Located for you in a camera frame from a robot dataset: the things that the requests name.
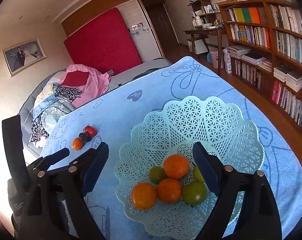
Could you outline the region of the orange persimmon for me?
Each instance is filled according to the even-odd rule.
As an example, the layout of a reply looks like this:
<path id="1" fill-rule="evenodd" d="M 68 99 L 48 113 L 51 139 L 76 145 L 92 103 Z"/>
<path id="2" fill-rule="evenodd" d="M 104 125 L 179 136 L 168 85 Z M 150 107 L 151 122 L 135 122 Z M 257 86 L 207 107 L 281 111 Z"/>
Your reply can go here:
<path id="1" fill-rule="evenodd" d="M 131 190 L 131 202 L 138 210 L 151 209 L 156 204 L 156 201 L 156 189 L 149 183 L 138 183 Z"/>

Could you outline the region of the red upholstered headboard panel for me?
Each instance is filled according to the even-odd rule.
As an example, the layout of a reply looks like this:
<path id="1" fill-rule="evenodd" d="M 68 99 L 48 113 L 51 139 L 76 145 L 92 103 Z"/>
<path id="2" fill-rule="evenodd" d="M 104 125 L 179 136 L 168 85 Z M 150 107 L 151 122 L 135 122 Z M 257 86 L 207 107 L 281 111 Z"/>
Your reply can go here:
<path id="1" fill-rule="evenodd" d="M 90 21 L 64 41 L 75 64 L 120 74 L 143 63 L 117 8 Z"/>

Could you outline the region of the white wardrobe panel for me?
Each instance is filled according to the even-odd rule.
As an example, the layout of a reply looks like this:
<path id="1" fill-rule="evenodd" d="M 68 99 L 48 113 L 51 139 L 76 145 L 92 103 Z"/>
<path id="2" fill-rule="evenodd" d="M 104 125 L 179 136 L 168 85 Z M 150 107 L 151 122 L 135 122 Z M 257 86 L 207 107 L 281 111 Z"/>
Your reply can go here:
<path id="1" fill-rule="evenodd" d="M 140 0 L 132 0 L 117 7 L 129 29 L 131 38 L 143 62 L 162 57 L 155 33 Z"/>

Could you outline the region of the blue patterned towel cloth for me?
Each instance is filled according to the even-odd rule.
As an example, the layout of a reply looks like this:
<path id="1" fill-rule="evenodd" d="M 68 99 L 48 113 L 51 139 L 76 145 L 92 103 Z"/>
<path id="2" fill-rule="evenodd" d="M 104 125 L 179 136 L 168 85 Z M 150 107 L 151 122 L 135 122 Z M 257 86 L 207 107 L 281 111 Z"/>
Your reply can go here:
<path id="1" fill-rule="evenodd" d="M 247 98 L 211 70 L 191 57 L 157 70 L 104 94 L 70 114 L 61 117 L 50 134 L 41 155 L 70 148 L 74 137 L 86 125 L 97 128 L 95 138 L 85 148 L 105 142 L 109 157 L 93 191 L 85 202 L 106 239 L 168 239 L 167 234 L 149 233 L 141 222 L 129 219 L 116 197 L 119 180 L 115 166 L 121 146 L 130 140 L 135 125 L 152 111 L 160 112 L 171 101 L 186 96 L 206 100 L 216 96 L 234 103 L 245 120 L 254 122 L 265 157 L 262 170 L 270 183 L 279 209 L 282 235 L 286 237 L 302 218 L 302 167 L 281 134 Z"/>

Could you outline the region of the red pillow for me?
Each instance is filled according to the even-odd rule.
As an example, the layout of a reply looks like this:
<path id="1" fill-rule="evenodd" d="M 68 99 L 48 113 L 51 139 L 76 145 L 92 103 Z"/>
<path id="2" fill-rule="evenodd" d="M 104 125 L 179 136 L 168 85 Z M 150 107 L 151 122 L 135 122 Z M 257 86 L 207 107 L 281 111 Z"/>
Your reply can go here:
<path id="1" fill-rule="evenodd" d="M 87 83 L 89 72 L 81 72 L 79 70 L 68 72 L 61 82 L 61 86 L 80 87 Z"/>

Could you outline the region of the red cherry tomato right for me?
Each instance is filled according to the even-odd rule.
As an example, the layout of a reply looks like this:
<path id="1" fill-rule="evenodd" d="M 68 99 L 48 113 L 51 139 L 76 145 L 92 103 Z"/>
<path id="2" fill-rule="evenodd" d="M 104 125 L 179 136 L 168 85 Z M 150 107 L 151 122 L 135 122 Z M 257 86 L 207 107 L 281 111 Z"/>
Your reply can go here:
<path id="1" fill-rule="evenodd" d="M 95 137 L 97 135 L 97 129 L 91 126 L 84 127 L 84 132 L 90 137 Z"/>

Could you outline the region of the yellow green tomato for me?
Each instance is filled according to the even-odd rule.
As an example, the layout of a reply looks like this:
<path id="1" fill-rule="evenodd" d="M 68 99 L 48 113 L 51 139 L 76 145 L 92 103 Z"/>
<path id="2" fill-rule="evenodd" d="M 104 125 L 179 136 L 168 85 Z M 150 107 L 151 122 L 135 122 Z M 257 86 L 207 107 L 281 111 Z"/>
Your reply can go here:
<path id="1" fill-rule="evenodd" d="M 202 174 L 201 174 L 201 172 L 200 172 L 200 170 L 199 170 L 199 168 L 197 166 L 194 166 L 193 177 L 197 181 L 200 181 L 202 183 L 205 182 L 205 180 L 204 180 L 204 178 L 203 178 L 203 176 L 202 176 Z"/>

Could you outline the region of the orange with stem mark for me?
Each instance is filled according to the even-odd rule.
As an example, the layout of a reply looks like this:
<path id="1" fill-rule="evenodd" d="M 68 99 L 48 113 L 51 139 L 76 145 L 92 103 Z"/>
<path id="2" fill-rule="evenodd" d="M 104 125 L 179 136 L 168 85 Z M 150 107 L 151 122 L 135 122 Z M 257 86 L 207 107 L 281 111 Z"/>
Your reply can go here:
<path id="1" fill-rule="evenodd" d="M 182 194 L 182 185 L 179 180 L 167 178 L 162 180 L 157 188 L 158 199 L 164 204 L 174 204 L 178 202 Z"/>

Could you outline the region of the dark wooden desk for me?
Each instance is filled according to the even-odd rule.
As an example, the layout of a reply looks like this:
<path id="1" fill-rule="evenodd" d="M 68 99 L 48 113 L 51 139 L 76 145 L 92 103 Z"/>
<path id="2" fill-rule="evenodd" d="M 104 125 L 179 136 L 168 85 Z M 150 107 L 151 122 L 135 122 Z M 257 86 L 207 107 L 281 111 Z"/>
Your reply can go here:
<path id="1" fill-rule="evenodd" d="M 222 35 L 224 35 L 225 29 L 224 27 L 217 27 L 214 29 L 203 29 L 203 28 L 193 28 L 189 30 L 184 31 L 185 34 L 190 35 L 191 38 L 191 53 L 194 56 L 195 55 L 195 35 L 199 35 L 199 37 L 204 42 L 204 45 L 206 46 L 207 50 L 209 50 L 209 47 L 214 47 L 218 49 L 218 76 L 221 75 L 221 65 L 222 65 L 222 55 L 223 55 L 223 46 L 222 46 Z M 217 45 L 207 43 L 206 38 L 207 36 L 216 36 L 217 37 Z"/>

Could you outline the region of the small wooden desk shelf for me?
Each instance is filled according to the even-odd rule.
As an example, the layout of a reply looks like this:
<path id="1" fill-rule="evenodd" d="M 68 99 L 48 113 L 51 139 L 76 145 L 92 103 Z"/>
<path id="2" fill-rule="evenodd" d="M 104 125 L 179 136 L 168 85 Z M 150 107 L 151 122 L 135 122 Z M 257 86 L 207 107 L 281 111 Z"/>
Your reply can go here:
<path id="1" fill-rule="evenodd" d="M 219 7 L 212 3 L 212 0 L 189 0 L 188 6 L 192 9 L 192 26 L 194 28 L 199 28 L 201 25 L 214 25 L 219 18 Z"/>

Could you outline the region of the dark avocado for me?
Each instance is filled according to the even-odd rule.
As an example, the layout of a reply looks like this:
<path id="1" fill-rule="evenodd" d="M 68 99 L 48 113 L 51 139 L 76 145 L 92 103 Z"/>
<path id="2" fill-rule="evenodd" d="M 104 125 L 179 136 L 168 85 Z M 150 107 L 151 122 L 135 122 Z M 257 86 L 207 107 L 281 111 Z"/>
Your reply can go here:
<path id="1" fill-rule="evenodd" d="M 78 137 L 83 143 L 87 143 L 91 141 L 91 136 L 86 132 L 79 133 Z"/>

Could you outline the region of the wooden bookshelf with books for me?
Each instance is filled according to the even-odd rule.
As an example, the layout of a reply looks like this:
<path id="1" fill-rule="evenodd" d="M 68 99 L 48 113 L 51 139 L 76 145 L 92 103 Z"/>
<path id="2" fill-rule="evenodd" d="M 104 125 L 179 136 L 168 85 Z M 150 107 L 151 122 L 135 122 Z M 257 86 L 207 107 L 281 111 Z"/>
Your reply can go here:
<path id="1" fill-rule="evenodd" d="M 231 68 L 302 132 L 302 8 L 296 0 L 218 0 Z"/>

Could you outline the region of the green floral quilt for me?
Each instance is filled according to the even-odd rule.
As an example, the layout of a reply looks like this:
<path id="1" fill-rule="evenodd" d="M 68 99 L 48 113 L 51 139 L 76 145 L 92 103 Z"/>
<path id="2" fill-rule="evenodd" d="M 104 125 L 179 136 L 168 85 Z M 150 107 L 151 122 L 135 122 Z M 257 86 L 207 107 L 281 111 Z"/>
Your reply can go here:
<path id="1" fill-rule="evenodd" d="M 66 99 L 54 94 L 38 95 L 33 108 L 33 120 L 51 133 L 62 116 L 75 108 Z"/>

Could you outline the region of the dark wooden door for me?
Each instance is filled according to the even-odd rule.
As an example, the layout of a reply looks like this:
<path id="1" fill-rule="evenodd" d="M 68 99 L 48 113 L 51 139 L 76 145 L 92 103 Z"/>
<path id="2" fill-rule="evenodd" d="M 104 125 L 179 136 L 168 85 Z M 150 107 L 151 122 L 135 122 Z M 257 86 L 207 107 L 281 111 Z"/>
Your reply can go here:
<path id="1" fill-rule="evenodd" d="M 165 56 L 178 47 L 172 23 L 165 9 L 165 0 L 141 0 L 154 27 Z"/>

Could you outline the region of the leopard print cloth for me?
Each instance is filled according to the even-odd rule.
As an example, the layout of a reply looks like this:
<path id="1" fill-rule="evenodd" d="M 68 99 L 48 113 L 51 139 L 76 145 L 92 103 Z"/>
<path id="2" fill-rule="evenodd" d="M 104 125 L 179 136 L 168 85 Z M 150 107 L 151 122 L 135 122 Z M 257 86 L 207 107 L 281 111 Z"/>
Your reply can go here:
<path id="1" fill-rule="evenodd" d="M 68 102 L 72 103 L 75 98 L 80 95 L 81 91 L 78 88 L 71 88 L 66 86 L 61 86 L 58 83 L 50 83 L 44 87 L 39 95 L 50 95 L 54 94 L 61 98 L 66 99 Z M 48 139 L 48 133 L 40 124 L 37 124 L 33 120 L 32 113 L 32 123 L 31 123 L 31 137 L 30 143 L 34 144 L 36 148 L 43 147 Z"/>

